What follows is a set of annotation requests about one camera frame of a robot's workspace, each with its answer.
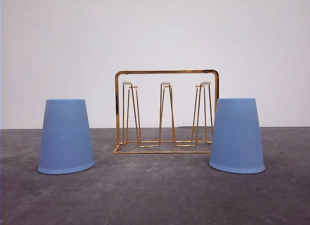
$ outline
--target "gray concrete floor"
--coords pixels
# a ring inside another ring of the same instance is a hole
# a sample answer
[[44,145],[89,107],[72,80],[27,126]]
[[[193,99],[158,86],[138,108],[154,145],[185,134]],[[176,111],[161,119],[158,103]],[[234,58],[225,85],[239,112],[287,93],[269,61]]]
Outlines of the gray concrete floor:
[[92,129],[93,168],[44,175],[41,130],[2,130],[1,224],[309,225],[310,128],[261,131],[260,174],[217,171],[209,154],[115,155],[115,129]]

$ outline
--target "wire frame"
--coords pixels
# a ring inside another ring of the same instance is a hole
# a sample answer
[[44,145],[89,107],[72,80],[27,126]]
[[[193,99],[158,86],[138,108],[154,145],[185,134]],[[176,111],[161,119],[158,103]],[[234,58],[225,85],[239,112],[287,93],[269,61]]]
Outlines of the wire frame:
[[[155,74],[213,74],[215,77],[215,92],[214,92],[214,112],[217,107],[217,100],[219,98],[219,75],[216,70],[138,70],[138,71],[120,71],[115,75],[115,104],[116,104],[116,146],[113,150],[114,154],[159,154],[159,153],[211,153],[210,151],[195,151],[195,150],[142,150],[142,151],[124,151],[126,144],[128,143],[137,143],[139,148],[150,148],[150,147],[158,147],[161,142],[169,142],[173,143],[176,147],[193,147],[198,143],[208,143],[212,142],[208,140],[207,137],[207,126],[206,126],[206,88],[208,89],[209,96],[209,105],[210,105],[210,117],[211,117],[211,132],[213,132],[213,121],[212,121],[212,109],[211,109],[211,92],[210,92],[210,83],[202,82],[199,85],[196,85],[196,98],[195,98],[195,110],[194,110],[194,118],[192,125],[192,133],[191,140],[176,140],[175,137],[175,127],[174,127],[174,116],[173,116],[173,92],[172,85],[170,82],[162,82],[160,85],[160,112],[159,112],[159,137],[158,140],[143,140],[141,137],[141,126],[140,126],[140,111],[139,111],[139,99],[138,99],[138,87],[134,86],[131,82],[123,82],[123,117],[122,117],[122,137],[120,132],[120,103],[119,103],[119,76],[120,75],[155,75]],[[127,117],[126,117],[126,128],[125,117],[124,117],[124,95],[125,88],[128,86],[128,94],[127,94]],[[161,139],[161,124],[162,124],[162,115],[163,115],[163,104],[164,104],[164,96],[165,90],[169,91],[170,98],[170,109],[171,109],[171,131],[172,131],[172,140],[162,140]],[[205,125],[205,140],[198,140],[198,128],[199,128],[199,110],[200,110],[200,102],[201,95],[203,91],[204,97],[204,125]],[[129,113],[129,101],[130,97],[132,98],[132,105],[134,110],[134,119],[135,119],[135,127],[136,127],[136,137],[137,140],[129,141],[128,140],[128,113]]]

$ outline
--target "white peg tip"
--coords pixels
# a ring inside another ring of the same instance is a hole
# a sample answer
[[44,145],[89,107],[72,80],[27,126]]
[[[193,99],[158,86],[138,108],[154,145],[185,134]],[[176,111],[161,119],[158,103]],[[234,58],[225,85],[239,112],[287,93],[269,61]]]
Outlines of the white peg tip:
[[210,86],[211,82],[210,81],[203,81],[202,83],[200,83],[201,86]]

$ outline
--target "white backdrop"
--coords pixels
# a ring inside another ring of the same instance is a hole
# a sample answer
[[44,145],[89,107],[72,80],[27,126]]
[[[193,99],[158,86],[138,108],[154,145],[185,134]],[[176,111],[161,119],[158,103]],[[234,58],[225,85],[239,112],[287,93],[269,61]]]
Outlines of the white backdrop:
[[[220,97],[256,98],[261,126],[310,126],[309,21],[310,0],[1,0],[1,128],[41,128],[54,98],[115,127],[114,75],[142,69],[216,69]],[[158,126],[158,87],[140,95],[154,99],[143,126]]]

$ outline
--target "blue plastic cup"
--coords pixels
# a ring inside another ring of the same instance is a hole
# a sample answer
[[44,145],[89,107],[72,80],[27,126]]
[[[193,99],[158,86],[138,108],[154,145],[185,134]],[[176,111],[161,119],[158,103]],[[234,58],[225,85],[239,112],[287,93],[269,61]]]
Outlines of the blue plastic cup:
[[85,100],[47,100],[38,171],[66,174],[93,165]]
[[265,170],[256,101],[218,99],[209,165],[230,173]]

